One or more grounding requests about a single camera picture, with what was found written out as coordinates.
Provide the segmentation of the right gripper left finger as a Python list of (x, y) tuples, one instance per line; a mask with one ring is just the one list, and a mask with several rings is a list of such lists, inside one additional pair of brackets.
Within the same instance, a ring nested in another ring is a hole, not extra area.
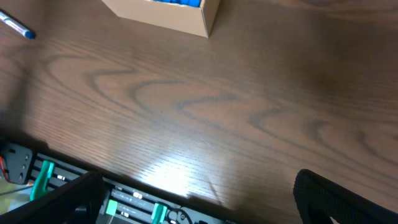
[(4, 224), (95, 223), (104, 201), (105, 186), (97, 171), (1, 215)]

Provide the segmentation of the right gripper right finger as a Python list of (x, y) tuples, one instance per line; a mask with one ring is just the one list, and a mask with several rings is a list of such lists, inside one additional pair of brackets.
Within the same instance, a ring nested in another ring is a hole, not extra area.
[(397, 214), (308, 170), (296, 176), (293, 195), (303, 223), (397, 223)]

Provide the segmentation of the brown cardboard box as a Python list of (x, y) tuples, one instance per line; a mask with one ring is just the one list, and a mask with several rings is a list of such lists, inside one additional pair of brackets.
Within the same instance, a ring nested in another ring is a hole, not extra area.
[(208, 38), (220, 0), (199, 7), (146, 0), (103, 0), (118, 17)]

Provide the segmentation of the blue plastic case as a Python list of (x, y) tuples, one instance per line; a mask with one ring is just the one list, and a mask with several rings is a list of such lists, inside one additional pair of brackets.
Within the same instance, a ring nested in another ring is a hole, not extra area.
[(183, 6), (199, 7), (201, 0), (154, 0), (158, 2), (165, 2), (171, 4), (179, 4)]

